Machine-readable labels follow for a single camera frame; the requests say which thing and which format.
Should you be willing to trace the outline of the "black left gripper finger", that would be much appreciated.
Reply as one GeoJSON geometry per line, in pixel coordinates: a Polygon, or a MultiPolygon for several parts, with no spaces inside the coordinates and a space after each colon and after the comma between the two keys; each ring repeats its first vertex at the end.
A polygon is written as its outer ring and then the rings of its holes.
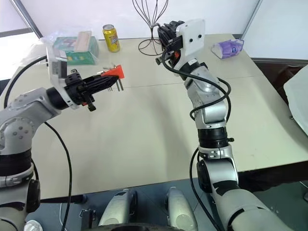
{"type": "Polygon", "coordinates": [[[87,92],[89,94],[95,94],[107,88],[110,88],[114,85],[113,81],[105,81],[105,82],[91,82],[86,85],[87,92]]]}
{"type": "Polygon", "coordinates": [[[117,82],[117,76],[111,75],[94,75],[83,79],[87,85],[113,85],[117,82]]]}

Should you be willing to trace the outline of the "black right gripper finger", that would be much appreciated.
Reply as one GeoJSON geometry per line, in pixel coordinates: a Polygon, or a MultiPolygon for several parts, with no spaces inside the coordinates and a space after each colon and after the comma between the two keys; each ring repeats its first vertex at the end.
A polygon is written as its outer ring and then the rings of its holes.
{"type": "Polygon", "coordinates": [[[168,23],[164,23],[163,26],[163,45],[164,47],[166,47],[169,43],[169,24],[168,23]]]}
{"type": "Polygon", "coordinates": [[[163,40],[162,40],[161,26],[160,25],[158,25],[157,33],[158,33],[158,39],[159,39],[159,42],[161,44],[161,47],[164,48],[164,43],[163,43],[163,40]]]}

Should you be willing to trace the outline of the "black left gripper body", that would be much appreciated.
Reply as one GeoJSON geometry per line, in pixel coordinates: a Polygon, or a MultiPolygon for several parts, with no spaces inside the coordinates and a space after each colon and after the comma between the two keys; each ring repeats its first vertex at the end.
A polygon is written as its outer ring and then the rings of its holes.
{"type": "Polygon", "coordinates": [[[96,107],[93,102],[93,90],[90,89],[90,84],[94,82],[94,76],[82,79],[80,73],[76,69],[71,70],[71,74],[65,79],[65,91],[71,101],[77,106],[88,106],[90,112],[95,111],[96,107]]]}

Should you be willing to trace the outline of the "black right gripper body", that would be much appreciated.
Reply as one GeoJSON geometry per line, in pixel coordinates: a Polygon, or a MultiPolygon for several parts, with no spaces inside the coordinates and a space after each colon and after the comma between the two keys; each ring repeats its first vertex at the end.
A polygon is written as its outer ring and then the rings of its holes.
{"type": "MultiPolygon", "coordinates": [[[[184,21],[171,21],[169,23],[169,43],[166,47],[162,48],[163,51],[167,51],[167,60],[169,64],[174,68],[181,58],[181,48],[183,48],[182,36],[177,36],[176,29],[184,21]]],[[[161,26],[161,35],[163,39],[163,26],[161,26]]]]}

